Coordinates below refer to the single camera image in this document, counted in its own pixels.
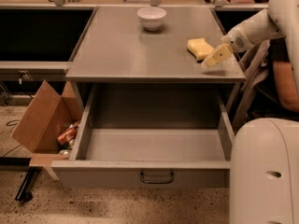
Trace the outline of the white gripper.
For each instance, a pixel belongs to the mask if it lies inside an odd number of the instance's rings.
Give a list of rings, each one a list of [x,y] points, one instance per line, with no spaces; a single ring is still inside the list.
[[[221,38],[223,44],[214,48],[201,62],[203,68],[210,68],[228,59],[234,52],[243,52],[253,47],[247,37],[239,31],[234,31]]]

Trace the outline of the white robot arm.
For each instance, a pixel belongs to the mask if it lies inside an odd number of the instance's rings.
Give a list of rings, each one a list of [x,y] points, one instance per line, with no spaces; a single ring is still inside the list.
[[[299,87],[299,0],[269,0],[204,59],[209,67],[271,39],[285,41]],[[299,122],[270,104],[237,131],[231,152],[229,224],[299,224]]]

